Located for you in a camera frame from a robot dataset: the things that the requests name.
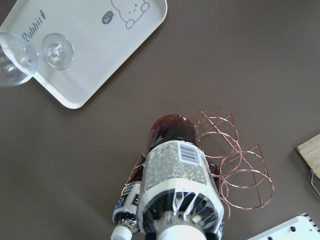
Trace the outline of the wine glass on tray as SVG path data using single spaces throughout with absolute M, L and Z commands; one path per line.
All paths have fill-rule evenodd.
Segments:
M 62 34 L 45 36 L 40 51 L 22 37 L 0 33 L 0 87 L 14 87 L 29 81 L 38 69 L 39 59 L 53 68 L 64 69 L 74 60 L 74 47 Z

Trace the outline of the wooden cutting board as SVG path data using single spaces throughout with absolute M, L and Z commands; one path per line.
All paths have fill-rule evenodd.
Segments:
M 320 178 L 320 135 L 316 135 L 296 147 L 304 161 Z

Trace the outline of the tea bottle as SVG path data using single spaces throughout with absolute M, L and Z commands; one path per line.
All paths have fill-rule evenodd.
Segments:
M 143 169 L 143 163 L 139 163 L 134 167 L 114 207 L 112 215 L 114 230 L 110 237 L 112 240 L 131 240 L 133 235 L 140 232 L 137 220 L 137 209 Z
M 150 130 L 137 217 L 147 240 L 222 238 L 224 207 L 184 116 L 163 116 Z

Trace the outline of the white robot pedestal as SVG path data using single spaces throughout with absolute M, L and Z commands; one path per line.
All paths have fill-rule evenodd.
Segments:
M 249 240 L 320 240 L 320 229 L 307 213 L 303 213 Z

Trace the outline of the cream serving tray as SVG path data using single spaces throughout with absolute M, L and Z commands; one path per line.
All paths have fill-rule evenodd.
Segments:
M 59 33 L 74 48 L 65 69 L 38 62 L 34 78 L 62 105 L 82 107 L 166 18 L 165 0 L 19 0 L 0 29 L 37 51 Z

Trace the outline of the copper wire bottle basket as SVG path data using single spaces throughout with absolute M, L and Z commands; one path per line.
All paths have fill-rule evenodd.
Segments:
M 229 217 L 231 206 L 253 210 L 268 204 L 272 198 L 271 195 L 259 195 L 259 202 L 247 199 L 249 189 L 260 190 L 262 186 L 272 185 L 272 180 L 265 165 L 258 169 L 248 161 L 249 157 L 254 157 L 260 163 L 263 163 L 264 159 L 254 149 L 241 149 L 237 130 L 228 134 L 219 129 L 219 124 L 232 125 L 232 118 L 208 117 L 201 113 L 197 123 L 206 124 L 203 131 L 199 132 L 198 124 L 192 123 L 195 127 L 197 146 L 205 155 L 224 208 L 222 222 Z M 136 166 L 143 164 L 144 168 L 146 158 L 147 155 L 141 155 Z

